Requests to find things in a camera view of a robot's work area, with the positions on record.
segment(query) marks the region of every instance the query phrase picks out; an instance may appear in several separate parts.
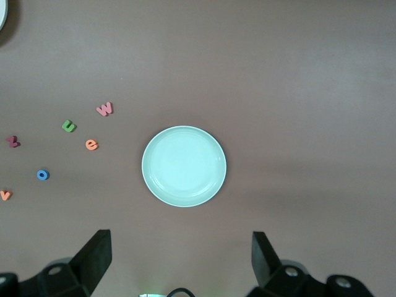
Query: white plate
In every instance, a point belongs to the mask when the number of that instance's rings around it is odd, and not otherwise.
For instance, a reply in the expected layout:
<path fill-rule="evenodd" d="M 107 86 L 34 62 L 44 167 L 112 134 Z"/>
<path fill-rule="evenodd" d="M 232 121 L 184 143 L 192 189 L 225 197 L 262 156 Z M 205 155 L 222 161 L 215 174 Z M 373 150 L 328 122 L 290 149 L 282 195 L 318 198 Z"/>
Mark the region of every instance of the white plate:
<path fill-rule="evenodd" d="M 8 2 L 7 0 L 0 0 L 0 30 L 4 23 L 6 22 L 8 11 Z"/>
<path fill-rule="evenodd" d="M 192 207 L 211 199 L 223 185 L 226 160 L 220 144 L 207 132 L 176 126 L 157 134 L 142 158 L 142 173 L 161 201 Z"/>

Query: letter w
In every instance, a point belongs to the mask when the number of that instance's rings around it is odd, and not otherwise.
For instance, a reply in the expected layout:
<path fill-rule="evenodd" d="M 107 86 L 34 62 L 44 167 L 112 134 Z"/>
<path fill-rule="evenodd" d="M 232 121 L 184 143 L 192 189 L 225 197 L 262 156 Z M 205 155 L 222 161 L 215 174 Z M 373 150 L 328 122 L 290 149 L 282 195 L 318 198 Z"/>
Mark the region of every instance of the letter w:
<path fill-rule="evenodd" d="M 107 116 L 108 114 L 113 113 L 113 104 L 111 102 L 106 103 L 106 105 L 102 104 L 101 108 L 97 107 L 97 112 L 102 116 Z"/>

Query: black cable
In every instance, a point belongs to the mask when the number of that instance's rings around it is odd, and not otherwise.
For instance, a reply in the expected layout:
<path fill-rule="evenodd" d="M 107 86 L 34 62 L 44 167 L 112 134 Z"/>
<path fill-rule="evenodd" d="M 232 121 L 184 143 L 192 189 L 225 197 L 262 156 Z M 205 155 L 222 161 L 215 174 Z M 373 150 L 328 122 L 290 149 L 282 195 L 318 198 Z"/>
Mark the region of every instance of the black cable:
<path fill-rule="evenodd" d="M 169 293 L 166 297 L 172 297 L 173 295 L 177 294 L 177 293 L 185 293 L 187 294 L 189 297 L 195 297 L 194 294 L 191 293 L 190 290 L 186 289 L 186 288 L 177 288 L 174 289 L 171 293 Z"/>

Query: plate rim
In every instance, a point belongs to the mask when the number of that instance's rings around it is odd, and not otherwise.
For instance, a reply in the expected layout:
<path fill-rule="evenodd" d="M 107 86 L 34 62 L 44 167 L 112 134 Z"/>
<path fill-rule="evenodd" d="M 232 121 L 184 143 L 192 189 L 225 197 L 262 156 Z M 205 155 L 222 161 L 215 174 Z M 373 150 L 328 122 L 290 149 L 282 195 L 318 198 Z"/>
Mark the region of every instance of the plate rim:
<path fill-rule="evenodd" d="M 2 29 L 2 26 L 6 23 L 7 19 L 7 14 L 8 14 L 8 0 L 0 0 L 0 2 L 4 2 L 4 15 L 1 15 L 3 11 L 0 11 L 0 18 L 2 17 L 3 19 L 0 20 L 0 30 Z"/>
<path fill-rule="evenodd" d="M 162 134 L 164 134 L 164 133 L 166 133 L 166 132 L 169 132 L 169 130 L 182 129 L 182 128 L 193 129 L 193 130 L 198 131 L 199 133 L 203 133 L 203 134 L 209 136 L 209 138 L 210 138 L 212 141 L 214 141 L 214 144 L 220 149 L 221 154 L 222 154 L 222 157 L 223 157 L 223 159 L 224 159 L 224 173 L 222 174 L 221 183 L 219 184 L 218 189 L 217 189 L 217 190 L 213 193 L 213 195 L 211 195 L 209 198 L 207 198 L 207 199 L 205 199 L 205 200 L 203 200 L 203 201 L 201 201 L 201 202 L 199 202 L 199 203 L 197 203 L 197 204 L 178 205 L 178 204 L 174 204 L 174 203 L 171 203 L 171 202 L 168 202 L 168 201 L 162 199 L 161 197 L 159 197 L 158 195 L 156 195 L 156 194 L 154 193 L 154 191 L 153 191 L 153 190 L 151 189 L 151 187 L 149 186 L 149 184 L 148 184 L 148 182 L 147 182 L 147 180 L 146 180 L 146 177 L 145 177 L 144 161 L 145 161 L 145 156 L 146 156 L 146 154 L 147 154 L 147 150 L 148 150 L 148 148 L 150 147 L 150 145 L 151 145 L 158 137 L 160 137 Z M 155 136 L 148 142 L 148 144 L 146 145 L 146 148 L 145 148 L 145 150 L 144 150 L 143 156 L 142 156 L 142 176 L 143 176 L 143 179 L 144 179 L 144 182 L 145 182 L 146 186 L 148 187 L 148 189 L 150 190 L 150 192 L 151 192 L 156 198 L 158 198 L 159 200 L 161 200 L 162 202 L 164 202 L 164 203 L 166 203 L 166 204 L 168 204 L 168 205 L 175 206 L 175 207 L 194 207 L 194 206 L 198 206 L 198 205 L 201 205 L 201 204 L 206 203 L 206 202 L 209 201 L 211 198 L 213 198 L 213 197 L 220 191 L 220 189 L 223 187 L 223 184 L 224 184 L 226 175 L 227 175 L 227 160 L 226 160 L 226 156 L 225 156 L 224 150 L 223 150 L 223 148 L 221 147 L 220 143 L 218 142 L 218 140 L 217 140 L 216 138 L 214 138 L 213 135 L 211 135 L 211 134 L 208 133 L 207 131 L 205 131 L 205 130 L 203 130 L 203 129 L 201 129 L 201 128 L 198 128 L 198 127 L 194 127 L 194 126 L 188 126 L 188 125 L 172 126 L 172 127 L 168 127 L 168 128 L 166 128 L 166 129 L 164 129 L 164 130 L 158 132 L 158 133 L 155 134 Z"/>

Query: pink letter w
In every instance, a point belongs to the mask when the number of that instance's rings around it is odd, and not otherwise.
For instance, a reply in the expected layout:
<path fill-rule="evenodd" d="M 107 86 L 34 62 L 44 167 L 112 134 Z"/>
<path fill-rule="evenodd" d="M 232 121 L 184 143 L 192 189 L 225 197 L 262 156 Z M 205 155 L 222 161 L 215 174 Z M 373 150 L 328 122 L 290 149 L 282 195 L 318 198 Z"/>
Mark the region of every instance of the pink letter w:
<path fill-rule="evenodd" d="M 102 116 L 107 116 L 110 113 L 113 113 L 113 104 L 111 102 L 106 103 L 106 105 L 102 104 L 101 108 L 97 107 L 97 111 Z"/>

